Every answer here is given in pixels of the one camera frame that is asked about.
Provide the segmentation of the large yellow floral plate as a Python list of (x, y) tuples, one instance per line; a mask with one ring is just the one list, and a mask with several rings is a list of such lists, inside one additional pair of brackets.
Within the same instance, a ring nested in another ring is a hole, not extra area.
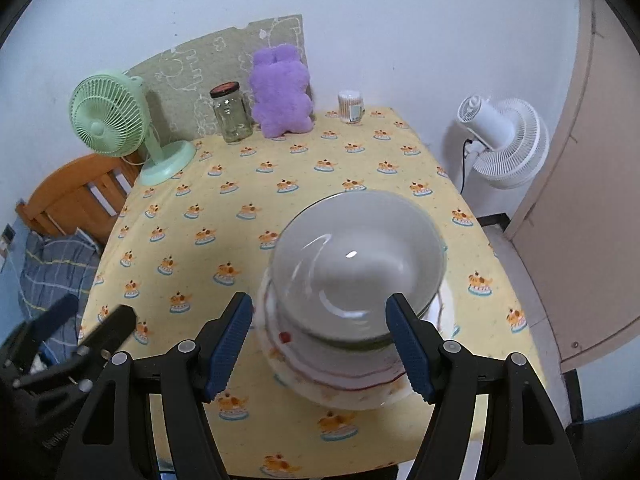
[(311, 402), (343, 411), (376, 410), (412, 393), (393, 344), (345, 350), (304, 334), (279, 312), (268, 273), (254, 302), (253, 326), (277, 380)]

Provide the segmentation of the white red character plate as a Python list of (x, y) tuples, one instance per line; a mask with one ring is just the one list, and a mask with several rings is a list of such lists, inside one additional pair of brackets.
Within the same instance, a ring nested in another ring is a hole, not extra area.
[(387, 385), (406, 372), (394, 344), (368, 351), (347, 351), (312, 340), (278, 307), (273, 287), (262, 296), (268, 356), (286, 364), (299, 378), (338, 390), (357, 391)]

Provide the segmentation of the small floral bowl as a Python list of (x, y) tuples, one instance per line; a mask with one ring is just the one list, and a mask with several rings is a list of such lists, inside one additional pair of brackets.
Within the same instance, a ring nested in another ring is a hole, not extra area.
[(399, 292), (418, 314), (446, 273), (445, 243), (430, 215), (392, 192), (326, 196), (281, 232), (270, 261), (278, 307), (305, 334), (355, 341), (382, 336)]

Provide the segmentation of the green floral bowl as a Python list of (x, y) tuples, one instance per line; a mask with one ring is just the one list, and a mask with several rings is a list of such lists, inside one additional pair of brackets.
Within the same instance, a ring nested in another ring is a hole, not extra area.
[[(427, 319), (427, 315), (434, 313), (434, 315), (439, 315), (440, 304), (440, 296), (437, 295), (431, 303), (425, 307), (422, 311), (418, 313), (418, 318), (420, 320), (425, 321)], [(332, 348), (337, 348), (341, 350), (347, 351), (368, 351), (368, 350), (376, 350), (381, 349), (392, 343), (392, 335), (390, 333), (386, 333), (379, 337), (374, 338), (366, 338), (355, 341), (346, 341), (346, 340), (338, 340), (338, 339), (330, 339), (326, 337), (321, 337), (318, 335), (308, 334), (308, 336), (315, 341), (321, 342), (322, 344), (327, 344)]]

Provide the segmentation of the blue plaid pillow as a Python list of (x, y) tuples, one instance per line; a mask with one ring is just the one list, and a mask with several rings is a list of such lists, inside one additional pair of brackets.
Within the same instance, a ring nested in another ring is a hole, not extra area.
[(75, 316), (40, 347), (47, 364), (66, 361), (84, 336), (81, 320), (100, 257), (98, 242), (81, 229), (61, 237), (43, 237), (32, 231), (27, 237), (18, 292), (18, 304), (24, 318), (38, 318), (67, 294), (78, 300)]

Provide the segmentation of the yellow cake pattern tablecloth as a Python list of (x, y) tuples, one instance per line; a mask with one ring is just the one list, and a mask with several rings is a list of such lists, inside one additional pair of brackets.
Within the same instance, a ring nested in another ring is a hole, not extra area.
[[(525, 312), (470, 207), (446, 171), (392, 110), (358, 126), (335, 113), (314, 130), (230, 145), (195, 143), (186, 169), (136, 184), (115, 222), (92, 286), (81, 335), (119, 304), (138, 318), (125, 350), (136, 358), (195, 336), (246, 292), (262, 302), (274, 244), (288, 222), (324, 196), (392, 192), (425, 210), (444, 240), (447, 273), (435, 304), (442, 334), (471, 352), (539, 360)], [(389, 366), (374, 387), (333, 388), (297, 367), (294, 338), (256, 315), (224, 392), (206, 405), (230, 474), (329, 477), (411, 460), (431, 417), (407, 377)]]

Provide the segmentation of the orange wooden headboard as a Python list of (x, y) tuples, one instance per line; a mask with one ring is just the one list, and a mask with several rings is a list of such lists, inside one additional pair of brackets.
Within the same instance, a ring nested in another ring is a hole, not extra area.
[(125, 186), (140, 174), (141, 158), (90, 154), (76, 158), (46, 177), (15, 212), (42, 236), (60, 237), (78, 229), (99, 243), (107, 242), (125, 205)]

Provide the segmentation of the beige door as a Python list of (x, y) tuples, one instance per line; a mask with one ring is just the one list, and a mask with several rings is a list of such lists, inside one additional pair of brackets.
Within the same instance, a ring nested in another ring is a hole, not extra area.
[(639, 53), (605, 0), (579, 0), (570, 88), (509, 236), (564, 372), (639, 333)]

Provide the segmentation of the green desk fan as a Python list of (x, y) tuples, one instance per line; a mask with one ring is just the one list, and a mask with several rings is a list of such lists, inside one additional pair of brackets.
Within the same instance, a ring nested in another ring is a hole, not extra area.
[(70, 97), (70, 124), (96, 154), (122, 158), (144, 148), (140, 180), (158, 185), (192, 162), (196, 149), (188, 141), (160, 144), (146, 102), (143, 79), (124, 73), (96, 73), (83, 79)]

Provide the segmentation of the white standing fan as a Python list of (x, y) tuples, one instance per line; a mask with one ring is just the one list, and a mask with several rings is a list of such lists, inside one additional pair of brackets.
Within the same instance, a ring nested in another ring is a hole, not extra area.
[(461, 185), (475, 171), (498, 190), (519, 188), (546, 162), (548, 129), (529, 102), (513, 98), (493, 103), (473, 94), (460, 103), (457, 121), (470, 135), (462, 148)]

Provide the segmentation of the glass jar dark lid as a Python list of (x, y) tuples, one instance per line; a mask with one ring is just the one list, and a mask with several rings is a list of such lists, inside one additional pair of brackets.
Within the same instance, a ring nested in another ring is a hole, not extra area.
[(229, 144), (240, 143), (253, 134), (240, 84), (228, 81), (209, 91), (221, 135)]

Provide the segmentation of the green elephant pattern mat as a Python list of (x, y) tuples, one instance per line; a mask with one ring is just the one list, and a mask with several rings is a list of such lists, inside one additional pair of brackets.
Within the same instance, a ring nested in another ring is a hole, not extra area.
[(236, 81), (244, 104), (251, 107), (254, 99), (248, 77), (253, 54), (279, 44), (292, 44), (302, 61), (307, 61), (300, 14), (211, 32), (160, 52), (131, 67), (127, 74), (143, 79), (152, 125), (160, 142), (194, 141), (221, 133), (209, 91), (218, 84)]

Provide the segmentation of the purple plush toy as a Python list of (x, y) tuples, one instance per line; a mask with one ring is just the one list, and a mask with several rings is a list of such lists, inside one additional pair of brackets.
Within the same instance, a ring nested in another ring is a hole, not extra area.
[(253, 56), (250, 88), (252, 118), (267, 139), (285, 133), (305, 133), (314, 128), (314, 110), (307, 93), (310, 76), (294, 44), (258, 50)]

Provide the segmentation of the toothpick container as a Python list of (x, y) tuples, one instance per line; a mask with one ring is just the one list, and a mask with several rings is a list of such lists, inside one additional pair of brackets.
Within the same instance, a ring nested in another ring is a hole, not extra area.
[(345, 124), (356, 125), (361, 122), (364, 107), (360, 91), (341, 90), (337, 95), (338, 116)]

